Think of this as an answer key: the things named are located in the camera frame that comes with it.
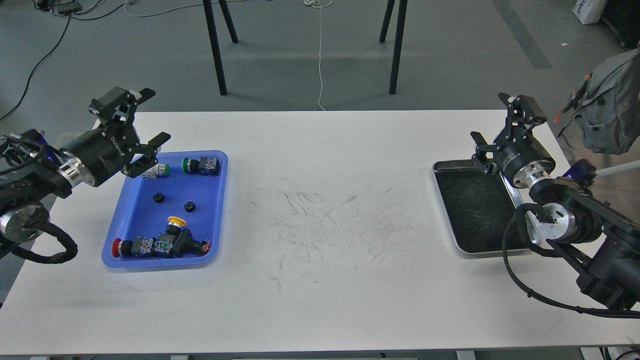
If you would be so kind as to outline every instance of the black nut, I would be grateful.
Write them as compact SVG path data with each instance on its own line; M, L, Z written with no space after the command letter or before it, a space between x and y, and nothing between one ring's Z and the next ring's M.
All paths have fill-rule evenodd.
M194 212L195 209L196 209L196 204L194 204L193 201L189 201L184 205L184 210L188 213Z
M157 202L158 204L161 203L162 201L164 201L164 194L155 193L154 194L154 201Z

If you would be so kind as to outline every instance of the gray backpack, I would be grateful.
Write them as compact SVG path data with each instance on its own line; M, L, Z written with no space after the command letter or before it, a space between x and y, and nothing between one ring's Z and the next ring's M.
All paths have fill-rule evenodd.
M640 135L638 49L606 59L586 79L571 94L563 112L575 109L572 120L582 128L587 149L624 154Z

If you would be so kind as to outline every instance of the power strip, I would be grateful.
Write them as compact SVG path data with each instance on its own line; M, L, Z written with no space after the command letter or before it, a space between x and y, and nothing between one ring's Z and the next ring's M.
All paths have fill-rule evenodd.
M58 15L71 15L82 10L82 6L80 3L68 3L68 4L60 4L57 5L54 10Z

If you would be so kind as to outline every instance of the white cable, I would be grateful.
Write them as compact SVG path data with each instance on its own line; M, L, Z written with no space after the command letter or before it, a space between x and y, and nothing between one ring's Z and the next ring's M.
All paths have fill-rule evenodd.
M318 74L320 75L320 95L318 96L318 106L320 106L322 111L326 111L322 107L322 105L320 105L320 99L322 99L322 89L324 87L322 82L322 70L320 69L320 63L322 63L322 6L319 7L319 9L320 9L320 48L318 50Z
M240 2L240 1L246 1L246 0L227 0L228 3L234 3L234 2ZM156 15L162 15L162 14L166 14L166 13L170 13L170 12L174 12L175 10L180 10L180 9L186 9L186 8L192 8L194 6L202 6L202 4L194 4L194 5L187 5L187 6L181 6L179 8L175 8L175 9L171 9L171 10L167 10L165 12L161 12L161 13L151 13L148 15L133 15L131 13L129 13L127 11L127 3L129 2L129 0L125 0L124 2L124 12L131 17L151 17L151 16L156 16ZM212 4L218 4L219 1L212 1Z
M96 7L98 7L98 6L102 5L102 4L104 4L104 0L98 0L98 2L95 3L95 5L93 5L92 7L84 9L84 10L82 10L80 12L77 12L74 15L82 15L82 14L88 13L91 10L95 9Z
M329 3L326 5L321 5L320 0L304 0L304 2L306 6L311 6L312 8L316 9L326 8L327 6L333 4L333 0L329 1Z

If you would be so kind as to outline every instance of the gray floor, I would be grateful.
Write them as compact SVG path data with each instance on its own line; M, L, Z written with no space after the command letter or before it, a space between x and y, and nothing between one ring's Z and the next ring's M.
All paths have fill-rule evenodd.
M91 15L120 3L106 0ZM128 10L147 14L197 3L137 0ZM0 134L35 127L61 146L91 128L95 119L86 107L112 86L154 89L157 96L140 111L319 110L320 26L321 103L328 111L500 109L496 94L507 92L535 97L552 118L585 74L624 51L605 27L580 24L571 12L574 3L410 1L397 95L387 93L395 18L387 43L378 42L385 0L335 0L322 12L303 6L302 0L230 3L238 44L229 40L214 6L226 97L218 95L201 7L142 19L123 9L95 21L72 19L60 46L35 72L21 107L0 123ZM29 1L0 0L0 113L18 101L29 72L57 42L65 23L66 18L34 10ZM561 125L550 123L555 133ZM640 158L638 144L622 156L592 154L583 148L577 126L565 134L567 141L560 145L570 161L588 158L604 168ZM640 221L639 175L635 170L597 179L596 198ZM16 259L0 261L0 302L20 266ZM526 350L508 357L580 358L566 351ZM451 357L427 354L424 358ZM482 358L501 359L504 354L490 352Z

